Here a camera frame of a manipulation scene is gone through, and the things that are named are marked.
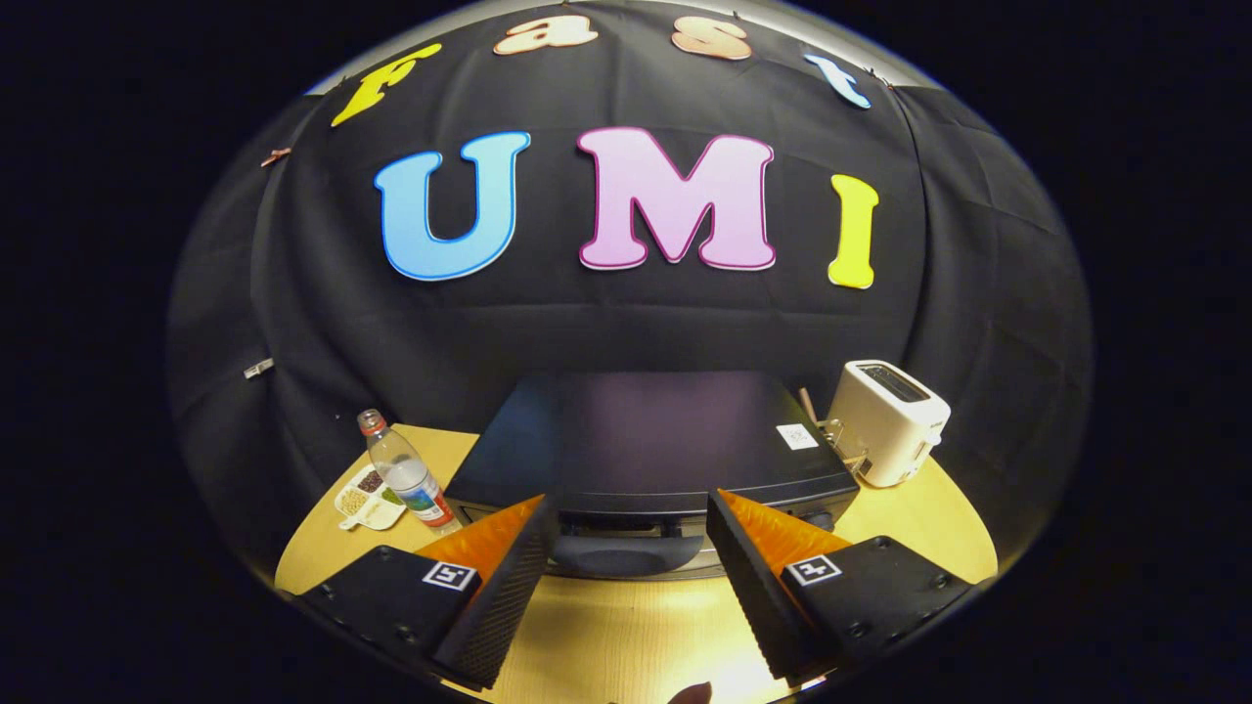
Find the seeds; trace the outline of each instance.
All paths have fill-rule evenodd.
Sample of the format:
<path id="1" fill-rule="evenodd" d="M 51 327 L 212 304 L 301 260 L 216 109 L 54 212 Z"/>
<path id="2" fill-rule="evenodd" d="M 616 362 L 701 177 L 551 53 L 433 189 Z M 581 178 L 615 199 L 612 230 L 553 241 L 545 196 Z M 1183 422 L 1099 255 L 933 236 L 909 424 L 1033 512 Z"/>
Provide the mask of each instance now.
<path id="1" fill-rule="evenodd" d="M 368 475 L 366 475 L 366 479 L 361 480 L 361 484 L 358 484 L 357 486 L 359 486 L 362 491 L 373 492 L 382 485 L 383 485 L 383 477 L 379 476 L 378 472 L 372 471 Z"/>
<path id="2" fill-rule="evenodd" d="M 351 516 L 357 511 L 359 511 L 361 507 L 366 505 L 366 501 L 368 499 L 369 499 L 368 496 L 357 491 L 356 489 L 349 489 L 343 495 L 343 499 L 339 500 L 339 507 L 343 510 L 344 514 Z"/>

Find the white divided tray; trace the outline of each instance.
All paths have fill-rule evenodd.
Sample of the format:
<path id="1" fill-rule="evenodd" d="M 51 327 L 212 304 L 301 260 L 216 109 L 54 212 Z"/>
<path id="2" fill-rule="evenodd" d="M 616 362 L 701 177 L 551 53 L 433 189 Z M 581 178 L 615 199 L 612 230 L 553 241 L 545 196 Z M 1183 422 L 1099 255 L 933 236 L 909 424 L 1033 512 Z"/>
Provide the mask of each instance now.
<path id="1" fill-rule="evenodd" d="M 366 465 L 334 497 L 334 507 L 347 516 L 339 527 L 352 530 L 361 524 L 373 530 L 387 530 L 396 525 L 406 509 L 403 504 L 383 499 L 386 490 L 387 485 L 374 471 L 374 466 Z"/>

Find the toaster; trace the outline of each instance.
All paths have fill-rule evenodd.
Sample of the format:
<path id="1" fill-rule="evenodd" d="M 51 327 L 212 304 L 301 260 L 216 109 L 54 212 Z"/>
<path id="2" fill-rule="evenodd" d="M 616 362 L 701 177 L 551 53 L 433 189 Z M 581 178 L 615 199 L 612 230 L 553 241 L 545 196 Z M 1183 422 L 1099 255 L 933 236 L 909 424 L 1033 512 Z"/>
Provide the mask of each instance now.
<path id="1" fill-rule="evenodd" d="M 908 480 L 939 445 L 952 408 L 935 392 L 879 360 L 844 365 L 826 423 L 838 420 L 865 458 L 856 467 L 868 484 L 895 486 Z"/>

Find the black cloth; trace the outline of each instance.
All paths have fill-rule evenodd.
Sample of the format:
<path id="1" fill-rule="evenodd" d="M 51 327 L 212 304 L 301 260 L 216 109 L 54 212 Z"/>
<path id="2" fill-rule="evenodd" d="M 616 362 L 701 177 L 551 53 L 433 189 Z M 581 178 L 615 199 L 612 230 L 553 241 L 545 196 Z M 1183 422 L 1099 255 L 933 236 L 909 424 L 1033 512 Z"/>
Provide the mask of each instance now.
<path id="1" fill-rule="evenodd" d="M 1078 263 L 1029 170 L 943 91 L 891 91 L 833 56 L 873 105 L 851 108 L 804 60 L 825 54 L 790 36 L 740 23 L 754 55 L 725 61 L 671 44 L 689 8 L 576 11 L 600 33 L 581 46 L 492 54 L 506 30 L 551 8 L 448 33 L 379 104 L 334 129 L 359 76 L 300 99 L 210 197 L 175 281 L 168 370 L 187 463 L 235 549 L 273 571 L 300 517 L 363 450 L 354 416 L 367 407 L 478 432 L 526 373 L 750 368 L 808 387 L 821 412 L 844 362 L 879 358 L 952 402 L 936 456 L 975 487 L 1002 557 L 1019 551 L 1069 471 L 1090 383 L 1085 294 L 1070 287 Z M 649 259 L 585 268 L 596 184 L 576 139 L 610 125 L 651 132 L 682 174 L 716 135 L 769 144 L 776 263 L 727 272 L 692 248 L 669 264 L 636 213 Z M 476 215 L 459 150 L 506 130 L 532 142 L 517 158 L 503 254 L 437 283 L 393 269 L 374 174 L 439 152 L 431 228 L 459 237 Z M 289 157 L 259 168 L 283 147 Z M 866 291 L 826 278 L 834 174 L 879 193 Z M 706 218 L 696 244 L 709 228 Z M 244 380 L 267 357 L 273 370 Z"/>

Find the yellow letter f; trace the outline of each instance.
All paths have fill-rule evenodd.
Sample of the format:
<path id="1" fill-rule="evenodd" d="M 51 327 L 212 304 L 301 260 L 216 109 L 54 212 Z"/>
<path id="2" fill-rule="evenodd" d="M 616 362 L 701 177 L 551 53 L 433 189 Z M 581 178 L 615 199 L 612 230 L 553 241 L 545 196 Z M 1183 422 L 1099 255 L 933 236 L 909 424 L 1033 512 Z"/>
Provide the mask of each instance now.
<path id="1" fill-rule="evenodd" d="M 369 108 L 377 105 L 378 101 L 383 99 L 383 94 L 381 91 L 384 85 L 396 85 L 413 70 L 413 64 L 416 64 L 418 59 L 431 56 L 441 48 L 441 44 L 432 44 L 371 71 L 366 75 L 366 78 L 361 79 L 361 88 L 357 89 L 352 100 L 348 100 L 348 105 L 343 109 L 343 111 L 331 122 L 331 127 L 339 127 L 339 124 L 348 118 L 364 113 Z"/>

